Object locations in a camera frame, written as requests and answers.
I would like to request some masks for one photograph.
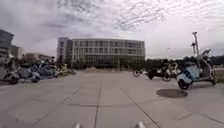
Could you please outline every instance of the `building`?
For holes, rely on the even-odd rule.
[[[48,60],[49,62],[54,61],[54,57],[52,56],[48,56],[48,55],[44,55],[41,53],[26,53],[26,59],[35,59],[35,60],[41,60],[41,61],[46,61]]]
[[[134,63],[144,59],[144,41],[97,38],[58,39],[57,60],[71,66],[80,62],[89,66],[112,62],[119,66],[119,63],[123,61]]]
[[[0,55],[8,55],[13,34],[0,29]]]
[[[23,49],[21,47],[11,45],[10,53],[13,55],[14,58],[21,59],[23,56]]]

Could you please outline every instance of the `motorcycle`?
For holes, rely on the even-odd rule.
[[[217,83],[212,62],[208,57],[209,52],[210,49],[205,50],[197,57],[198,62],[202,63],[196,64],[188,62],[185,64],[184,70],[177,76],[178,86],[182,90],[187,90],[194,82],[208,81],[211,82],[213,86]]]
[[[17,74],[20,79],[31,80],[33,83],[40,81],[40,74],[38,72],[32,72],[30,65],[23,65],[17,69]]]
[[[141,74],[146,75],[150,80],[154,77],[161,77],[165,82],[169,82],[171,78],[176,77],[176,73],[179,72],[178,65],[175,63],[174,69],[171,69],[171,64],[164,65],[161,69],[154,68],[142,71],[142,70],[133,70],[133,75],[139,77]]]

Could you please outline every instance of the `sky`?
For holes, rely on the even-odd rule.
[[[0,29],[25,52],[56,55],[57,39],[144,40],[147,58],[224,54],[224,0],[0,0]]]

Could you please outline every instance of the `street light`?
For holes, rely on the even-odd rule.
[[[194,35],[194,43],[191,45],[193,47],[196,47],[196,54],[197,54],[197,63],[198,63],[198,68],[200,69],[200,61],[199,61],[199,48],[198,48],[198,40],[197,40],[197,32],[192,33]]]

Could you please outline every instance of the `pavement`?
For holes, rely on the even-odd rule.
[[[158,96],[176,81],[131,72],[83,73],[0,85],[0,128],[223,128],[224,86],[196,83],[185,98]]]

